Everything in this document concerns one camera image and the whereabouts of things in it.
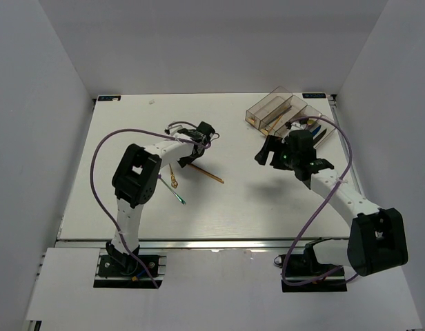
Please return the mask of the gold chopstick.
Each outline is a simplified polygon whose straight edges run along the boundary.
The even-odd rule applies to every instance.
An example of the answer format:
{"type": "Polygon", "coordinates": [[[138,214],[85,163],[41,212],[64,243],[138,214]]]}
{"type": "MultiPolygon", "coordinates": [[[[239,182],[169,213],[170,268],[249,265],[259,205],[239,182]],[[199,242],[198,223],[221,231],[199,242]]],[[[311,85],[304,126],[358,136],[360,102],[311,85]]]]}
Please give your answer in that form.
{"type": "Polygon", "coordinates": [[[200,172],[200,173],[202,173],[202,174],[206,175],[207,177],[209,177],[209,178],[211,178],[211,179],[214,179],[215,181],[217,181],[217,182],[219,182],[219,183],[221,183],[221,184],[224,184],[224,183],[225,183],[223,179],[221,179],[221,178],[219,178],[218,176],[216,176],[216,175],[214,175],[214,174],[212,174],[212,173],[210,173],[210,172],[208,172],[208,171],[206,171],[206,170],[204,170],[204,169],[200,168],[200,167],[199,167],[199,166],[197,166],[197,165],[194,165],[194,164],[188,164],[188,166],[189,166],[189,167],[191,167],[192,169],[194,169],[194,170],[196,170],[196,171],[198,171],[198,172],[200,172]]]}
{"type": "Polygon", "coordinates": [[[266,133],[266,135],[269,135],[272,131],[273,131],[273,128],[277,125],[277,123],[279,122],[279,120],[288,112],[290,110],[290,106],[288,106],[286,109],[284,109],[280,114],[279,114],[279,116],[278,117],[276,117],[276,119],[273,121],[273,122],[271,122],[271,123],[269,123],[268,125],[267,125],[267,127],[266,127],[266,129],[265,129],[265,133],[266,133]]]}

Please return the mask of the blue grey chopstick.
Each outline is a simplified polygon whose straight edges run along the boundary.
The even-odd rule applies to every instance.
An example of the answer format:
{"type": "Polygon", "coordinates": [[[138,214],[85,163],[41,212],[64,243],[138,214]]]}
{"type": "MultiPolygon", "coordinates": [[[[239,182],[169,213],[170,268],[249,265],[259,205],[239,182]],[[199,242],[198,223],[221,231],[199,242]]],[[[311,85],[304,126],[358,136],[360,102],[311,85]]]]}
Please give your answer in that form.
{"type": "Polygon", "coordinates": [[[281,118],[288,113],[291,110],[292,106],[288,106],[286,108],[284,108],[280,113],[279,116],[275,119],[273,126],[276,126],[277,123],[281,120],[281,118]]]}

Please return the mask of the blue knife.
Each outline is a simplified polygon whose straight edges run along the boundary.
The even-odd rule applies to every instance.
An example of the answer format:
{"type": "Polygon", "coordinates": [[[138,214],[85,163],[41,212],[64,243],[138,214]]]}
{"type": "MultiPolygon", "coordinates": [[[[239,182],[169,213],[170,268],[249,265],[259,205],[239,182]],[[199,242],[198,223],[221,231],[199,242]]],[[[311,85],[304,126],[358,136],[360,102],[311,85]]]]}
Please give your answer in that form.
{"type": "Polygon", "coordinates": [[[312,132],[311,132],[311,134],[312,134],[312,136],[314,137],[320,130],[321,130],[321,126],[317,126],[312,132]]]}

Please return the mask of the black knife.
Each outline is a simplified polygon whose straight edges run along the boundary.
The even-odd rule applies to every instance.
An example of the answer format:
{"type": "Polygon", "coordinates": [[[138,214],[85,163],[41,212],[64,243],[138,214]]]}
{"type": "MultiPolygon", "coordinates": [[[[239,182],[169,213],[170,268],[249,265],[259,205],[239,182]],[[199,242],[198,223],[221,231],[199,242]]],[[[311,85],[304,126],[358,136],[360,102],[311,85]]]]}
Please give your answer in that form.
{"type": "Polygon", "coordinates": [[[320,133],[316,138],[323,138],[327,133],[327,129],[325,129],[322,133],[320,133]]]}

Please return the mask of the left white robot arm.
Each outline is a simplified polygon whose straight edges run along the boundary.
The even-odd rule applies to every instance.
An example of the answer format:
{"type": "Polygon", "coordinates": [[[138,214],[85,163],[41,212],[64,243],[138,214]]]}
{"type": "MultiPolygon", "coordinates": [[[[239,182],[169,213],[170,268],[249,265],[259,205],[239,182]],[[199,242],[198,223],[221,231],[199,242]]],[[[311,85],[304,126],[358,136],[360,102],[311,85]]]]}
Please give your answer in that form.
{"type": "Polygon", "coordinates": [[[202,121],[193,129],[178,128],[154,144],[132,143],[126,148],[112,178],[117,198],[117,233],[106,244],[113,265],[121,274],[129,275],[137,269],[141,213],[155,193],[161,169],[171,163],[181,167],[192,163],[204,154],[215,135],[215,129],[202,121]]]}

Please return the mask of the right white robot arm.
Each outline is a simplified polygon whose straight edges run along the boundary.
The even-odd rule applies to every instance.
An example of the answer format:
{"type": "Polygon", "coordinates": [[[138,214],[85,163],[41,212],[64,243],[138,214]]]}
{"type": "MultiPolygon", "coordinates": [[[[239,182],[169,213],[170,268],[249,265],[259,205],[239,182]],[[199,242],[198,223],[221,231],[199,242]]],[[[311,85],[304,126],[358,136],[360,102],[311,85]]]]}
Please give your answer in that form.
{"type": "Polygon", "coordinates": [[[308,273],[328,273],[331,265],[349,266],[365,277],[408,262],[401,213],[370,202],[343,181],[332,163],[317,156],[309,131],[295,130],[285,138],[267,136],[255,160],[263,166],[292,171],[350,229],[347,239],[318,239],[306,245],[300,264],[308,273]]]}

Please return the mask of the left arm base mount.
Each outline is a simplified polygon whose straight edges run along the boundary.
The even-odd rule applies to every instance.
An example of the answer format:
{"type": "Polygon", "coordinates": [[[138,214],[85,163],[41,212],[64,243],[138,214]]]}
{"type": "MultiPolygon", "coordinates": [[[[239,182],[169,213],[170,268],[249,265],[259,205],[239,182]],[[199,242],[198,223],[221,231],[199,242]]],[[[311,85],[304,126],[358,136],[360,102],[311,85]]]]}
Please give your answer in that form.
{"type": "Polygon", "coordinates": [[[166,273],[166,256],[146,254],[139,258],[145,267],[133,259],[132,265],[124,268],[107,253],[100,254],[93,288],[156,290],[166,273]]]}

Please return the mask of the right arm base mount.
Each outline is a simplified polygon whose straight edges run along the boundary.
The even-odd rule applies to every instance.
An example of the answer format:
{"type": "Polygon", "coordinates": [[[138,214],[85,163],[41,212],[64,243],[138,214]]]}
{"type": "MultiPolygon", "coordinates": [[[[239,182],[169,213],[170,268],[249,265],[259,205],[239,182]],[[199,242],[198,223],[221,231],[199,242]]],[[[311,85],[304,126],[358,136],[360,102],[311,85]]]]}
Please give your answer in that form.
{"type": "MultiPolygon", "coordinates": [[[[302,254],[292,254],[288,260],[285,276],[291,283],[299,283],[318,277],[336,268],[335,265],[318,265],[313,270],[306,264],[302,254]]],[[[345,272],[343,268],[336,270],[333,274],[301,286],[286,285],[281,281],[283,293],[318,293],[318,292],[346,292],[345,272]]]]}

